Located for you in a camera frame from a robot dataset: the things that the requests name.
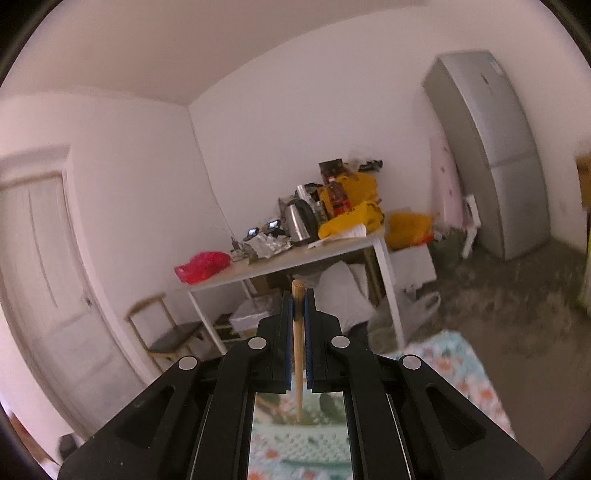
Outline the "wooden chopstick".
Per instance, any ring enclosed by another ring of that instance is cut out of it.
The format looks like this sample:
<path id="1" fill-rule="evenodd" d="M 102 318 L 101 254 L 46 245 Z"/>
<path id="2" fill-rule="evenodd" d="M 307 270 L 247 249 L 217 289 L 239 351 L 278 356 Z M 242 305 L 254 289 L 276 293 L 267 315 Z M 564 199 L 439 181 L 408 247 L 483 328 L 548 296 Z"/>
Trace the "wooden chopstick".
<path id="1" fill-rule="evenodd" d="M 294 402 L 295 417 L 301 423 L 304 401 L 304 283 L 293 281 L 293 347 L 294 347 Z"/>

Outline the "floral blue table cover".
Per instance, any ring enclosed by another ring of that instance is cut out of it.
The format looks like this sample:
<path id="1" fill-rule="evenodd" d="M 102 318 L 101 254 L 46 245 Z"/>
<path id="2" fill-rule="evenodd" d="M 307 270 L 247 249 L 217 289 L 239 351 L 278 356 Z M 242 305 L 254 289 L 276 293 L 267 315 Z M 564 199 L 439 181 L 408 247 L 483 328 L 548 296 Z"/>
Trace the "floral blue table cover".
<path id="1" fill-rule="evenodd" d="M 486 370 L 472 346 L 455 331 L 444 330 L 404 350 L 388 354 L 388 359 L 399 360 L 404 355 L 416 355 L 425 360 L 437 373 L 485 413 L 509 436 L 514 435 L 508 415 L 487 376 Z M 266 448 L 252 448 L 250 441 L 249 479 L 352 479 L 353 466 L 304 465 L 273 458 Z"/>

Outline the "mint green utensil basket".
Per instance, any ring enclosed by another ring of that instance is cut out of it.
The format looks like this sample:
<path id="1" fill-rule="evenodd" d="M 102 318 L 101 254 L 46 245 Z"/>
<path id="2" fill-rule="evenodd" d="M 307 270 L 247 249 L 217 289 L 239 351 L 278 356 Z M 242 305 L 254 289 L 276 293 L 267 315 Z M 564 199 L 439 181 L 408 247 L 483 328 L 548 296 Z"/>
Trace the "mint green utensil basket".
<path id="1" fill-rule="evenodd" d="M 344 394 L 304 391 L 301 412 L 293 393 L 259 393 L 254 400 L 252 448 L 304 465 L 351 463 Z"/>

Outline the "wooden chair black seat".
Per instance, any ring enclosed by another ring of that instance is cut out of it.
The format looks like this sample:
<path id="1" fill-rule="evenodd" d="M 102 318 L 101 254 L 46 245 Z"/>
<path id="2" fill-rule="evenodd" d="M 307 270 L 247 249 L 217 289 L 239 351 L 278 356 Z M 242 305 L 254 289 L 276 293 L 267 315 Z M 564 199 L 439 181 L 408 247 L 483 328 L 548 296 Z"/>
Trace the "wooden chair black seat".
<path id="1" fill-rule="evenodd" d="M 157 309 L 164 319 L 163 331 L 157 333 L 154 339 L 145 340 L 139 325 L 146 314 L 154 309 Z M 204 324 L 195 320 L 178 323 L 165 303 L 164 293 L 137 301 L 127 310 L 124 319 L 159 373 L 163 373 L 183 354 L 207 359 L 215 353 L 211 334 L 207 332 Z"/>

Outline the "white pillow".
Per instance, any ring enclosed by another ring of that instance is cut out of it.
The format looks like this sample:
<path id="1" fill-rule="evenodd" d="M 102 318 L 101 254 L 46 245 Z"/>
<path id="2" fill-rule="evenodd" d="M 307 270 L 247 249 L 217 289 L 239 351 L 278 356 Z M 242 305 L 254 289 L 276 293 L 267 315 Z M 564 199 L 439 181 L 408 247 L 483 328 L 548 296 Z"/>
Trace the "white pillow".
<path id="1" fill-rule="evenodd" d="M 339 261 L 324 271 L 301 276 L 301 281 L 314 290 L 318 311 L 338 318 L 344 333 L 369 322 L 377 313 L 369 299 L 367 272 L 361 264 Z"/>

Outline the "red plastic bag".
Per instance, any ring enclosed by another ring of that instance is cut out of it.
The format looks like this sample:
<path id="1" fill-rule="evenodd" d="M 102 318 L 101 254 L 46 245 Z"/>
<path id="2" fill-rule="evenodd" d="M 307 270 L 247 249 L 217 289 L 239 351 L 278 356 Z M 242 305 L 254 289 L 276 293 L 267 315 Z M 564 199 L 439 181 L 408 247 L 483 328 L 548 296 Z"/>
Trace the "red plastic bag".
<path id="1" fill-rule="evenodd" d="M 224 252 L 200 252 L 188 263 L 175 267 L 174 273 L 185 284 L 198 284 L 228 268 L 230 263 L 231 257 Z"/>

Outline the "white desk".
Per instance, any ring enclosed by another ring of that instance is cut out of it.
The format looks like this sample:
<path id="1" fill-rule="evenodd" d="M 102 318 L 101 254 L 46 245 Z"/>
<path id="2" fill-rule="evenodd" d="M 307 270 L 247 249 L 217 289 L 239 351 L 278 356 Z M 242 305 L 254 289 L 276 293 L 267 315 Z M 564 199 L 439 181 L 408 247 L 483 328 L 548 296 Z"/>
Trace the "white desk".
<path id="1" fill-rule="evenodd" d="M 386 298 L 388 299 L 390 312 L 393 320 L 394 331 L 396 332 L 397 346 L 396 350 L 403 349 L 406 344 L 406 336 L 404 333 L 403 322 L 394 293 L 394 270 L 390 261 L 388 246 L 386 243 L 386 227 L 381 226 L 376 231 L 367 234 L 366 237 L 346 238 L 341 240 L 325 241 L 321 246 L 308 248 L 308 246 L 291 248 L 287 252 L 271 257 L 269 260 L 259 261 L 249 264 L 246 260 L 232 263 L 228 268 L 213 275 L 194 285 L 183 284 L 180 291 L 186 293 L 198 318 L 204 324 L 205 329 L 217 350 L 221 355 L 225 355 L 228 348 L 225 347 L 221 338 L 215 331 L 211 319 L 204 313 L 204 309 L 200 307 L 195 294 L 211 288 L 221 287 L 224 285 L 241 282 L 246 294 L 249 294 L 246 281 L 252 278 L 263 275 L 287 271 L 297 267 L 314 264 L 317 262 L 332 259 L 341 255 L 349 254 L 356 251 L 362 251 L 367 248 L 372 248 L 375 252 L 379 271 L 384 283 Z"/>

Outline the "orange plastic bag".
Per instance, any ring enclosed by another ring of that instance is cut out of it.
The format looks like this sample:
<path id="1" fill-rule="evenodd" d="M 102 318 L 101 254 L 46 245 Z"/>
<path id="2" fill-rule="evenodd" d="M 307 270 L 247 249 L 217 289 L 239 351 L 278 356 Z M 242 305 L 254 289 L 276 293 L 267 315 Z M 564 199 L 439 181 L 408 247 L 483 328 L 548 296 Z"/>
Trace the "orange plastic bag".
<path id="1" fill-rule="evenodd" d="M 386 243 L 390 250 L 421 246 L 434 238 L 432 219 L 413 212 L 394 212 L 388 219 Z"/>

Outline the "white door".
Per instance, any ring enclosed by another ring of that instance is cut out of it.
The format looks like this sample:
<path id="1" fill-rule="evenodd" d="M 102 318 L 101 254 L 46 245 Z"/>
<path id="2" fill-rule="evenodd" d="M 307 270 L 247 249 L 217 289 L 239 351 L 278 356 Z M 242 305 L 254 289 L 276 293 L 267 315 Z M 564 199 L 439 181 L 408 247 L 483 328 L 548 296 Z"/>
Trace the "white door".
<path id="1" fill-rule="evenodd" d="M 93 435 L 142 390 L 95 305 L 61 175 L 2 187 L 1 290 L 23 356 L 77 434 Z"/>

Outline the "steel electric kettle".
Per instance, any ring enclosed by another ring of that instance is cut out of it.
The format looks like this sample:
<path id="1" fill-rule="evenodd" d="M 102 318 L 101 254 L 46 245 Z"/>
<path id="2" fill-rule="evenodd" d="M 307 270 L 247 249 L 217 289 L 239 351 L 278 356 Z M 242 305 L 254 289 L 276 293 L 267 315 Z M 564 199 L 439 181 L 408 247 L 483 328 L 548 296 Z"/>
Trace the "steel electric kettle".
<path id="1" fill-rule="evenodd" d="M 301 199 L 290 200 L 283 210 L 283 220 L 294 246 L 318 241 L 318 222 L 311 206 Z"/>

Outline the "pink ironing board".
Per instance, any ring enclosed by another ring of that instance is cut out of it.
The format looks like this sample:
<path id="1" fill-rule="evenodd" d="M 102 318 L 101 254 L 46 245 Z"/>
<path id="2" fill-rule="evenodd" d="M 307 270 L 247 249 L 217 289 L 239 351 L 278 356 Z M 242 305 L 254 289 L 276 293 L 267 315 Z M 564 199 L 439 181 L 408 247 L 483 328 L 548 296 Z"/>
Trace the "pink ironing board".
<path id="1" fill-rule="evenodd" d="M 460 229 L 464 225 L 460 179 L 448 141 L 442 136 L 430 138 L 432 170 L 432 207 L 440 225 Z"/>

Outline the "yellow bag on desk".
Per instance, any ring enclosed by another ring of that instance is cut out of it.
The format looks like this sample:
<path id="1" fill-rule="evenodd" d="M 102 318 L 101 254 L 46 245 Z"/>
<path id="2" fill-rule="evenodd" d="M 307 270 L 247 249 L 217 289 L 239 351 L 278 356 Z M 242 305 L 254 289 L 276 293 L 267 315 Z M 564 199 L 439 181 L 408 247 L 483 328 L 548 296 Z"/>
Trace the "yellow bag on desk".
<path id="1" fill-rule="evenodd" d="M 358 172 L 339 175 L 337 181 L 344 188 L 351 209 L 336 214 L 328 187 L 319 187 L 318 196 L 329 220 L 318 228 L 318 237 L 325 239 L 338 235 L 356 225 L 365 226 L 368 234 L 378 230 L 384 223 L 385 215 L 380 208 L 376 178 L 369 173 Z"/>

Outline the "silver refrigerator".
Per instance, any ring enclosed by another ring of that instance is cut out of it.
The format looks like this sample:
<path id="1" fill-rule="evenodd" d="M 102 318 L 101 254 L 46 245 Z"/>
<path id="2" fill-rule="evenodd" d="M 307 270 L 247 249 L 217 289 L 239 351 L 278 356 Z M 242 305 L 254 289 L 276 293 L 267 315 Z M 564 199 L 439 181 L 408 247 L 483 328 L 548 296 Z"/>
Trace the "silver refrigerator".
<path id="1" fill-rule="evenodd" d="M 480 244 L 513 260 L 550 237 L 547 189 L 528 119 L 488 51 L 445 53 L 423 87 L 440 120 L 465 192 L 482 222 Z"/>

